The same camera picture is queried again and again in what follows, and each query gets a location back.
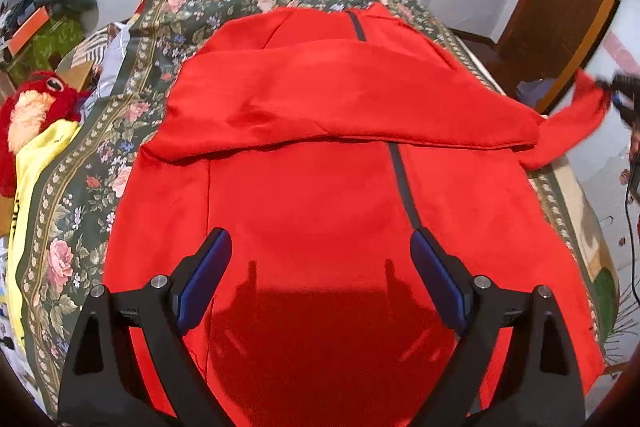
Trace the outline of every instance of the yellow towel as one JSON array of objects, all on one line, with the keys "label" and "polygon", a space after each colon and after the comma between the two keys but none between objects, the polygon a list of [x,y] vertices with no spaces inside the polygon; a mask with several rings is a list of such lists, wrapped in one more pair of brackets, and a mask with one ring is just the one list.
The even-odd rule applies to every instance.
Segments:
[{"label": "yellow towel", "polygon": [[33,187],[40,173],[73,140],[77,132],[78,122],[55,121],[20,149],[15,157],[18,184],[15,191],[12,230],[9,233],[6,290],[9,299],[9,320],[22,347],[24,347],[24,329],[21,321],[22,293],[15,276],[18,263],[24,253]]}]

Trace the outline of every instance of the wooden door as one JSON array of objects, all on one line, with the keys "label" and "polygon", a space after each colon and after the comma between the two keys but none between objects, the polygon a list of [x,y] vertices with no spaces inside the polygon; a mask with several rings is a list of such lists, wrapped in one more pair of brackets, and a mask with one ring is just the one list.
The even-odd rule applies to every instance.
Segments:
[{"label": "wooden door", "polygon": [[578,50],[603,0],[520,0],[497,45],[497,80],[513,93],[521,80],[557,78]]}]

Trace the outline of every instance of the floral tablecloth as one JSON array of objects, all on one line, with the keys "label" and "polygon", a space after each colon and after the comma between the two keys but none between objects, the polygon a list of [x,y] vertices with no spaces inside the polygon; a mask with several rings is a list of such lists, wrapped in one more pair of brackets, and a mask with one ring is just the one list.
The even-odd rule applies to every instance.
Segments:
[{"label": "floral tablecloth", "polygon": [[[164,117],[165,98],[182,62],[231,19],[278,6],[338,11],[372,2],[386,5],[449,49],[488,89],[497,89],[455,36],[415,0],[145,0],[112,96],[98,100],[76,139],[34,190],[18,283],[24,294],[26,349],[49,411],[57,407],[63,362],[82,304],[102,279],[116,208],[136,152]],[[612,298],[600,297],[594,283],[598,274],[586,270],[553,169],[532,174],[530,182],[550,224],[583,270],[594,336],[602,345],[610,320],[601,317],[615,316]]]}]

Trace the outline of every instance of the red plush toy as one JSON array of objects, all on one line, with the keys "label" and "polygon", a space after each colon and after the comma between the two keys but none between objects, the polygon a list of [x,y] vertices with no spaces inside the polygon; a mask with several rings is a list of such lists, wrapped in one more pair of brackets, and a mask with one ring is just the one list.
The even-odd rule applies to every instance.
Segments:
[{"label": "red plush toy", "polygon": [[88,92],[67,86],[53,71],[35,71],[0,107],[0,194],[15,196],[15,155],[56,120],[80,121],[78,99]]}]

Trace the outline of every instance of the metal screw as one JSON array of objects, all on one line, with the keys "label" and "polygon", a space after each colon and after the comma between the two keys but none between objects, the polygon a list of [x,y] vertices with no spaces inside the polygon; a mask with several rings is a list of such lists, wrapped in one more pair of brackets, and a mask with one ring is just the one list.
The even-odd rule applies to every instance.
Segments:
[{"label": "metal screw", "polygon": [[156,275],[153,279],[151,279],[151,286],[154,288],[162,288],[169,282],[169,279],[166,275]]},{"label": "metal screw", "polygon": [[489,288],[489,286],[491,286],[491,279],[489,279],[489,277],[485,277],[484,275],[478,275],[474,279],[474,284],[478,288],[482,288],[483,290],[486,290],[487,288]]},{"label": "metal screw", "polygon": [[101,285],[101,284],[98,284],[98,285],[94,286],[93,288],[91,288],[91,296],[92,297],[99,297],[103,293],[104,293],[104,286]]},{"label": "metal screw", "polygon": [[547,286],[538,286],[538,295],[543,299],[548,299],[553,293]]}]

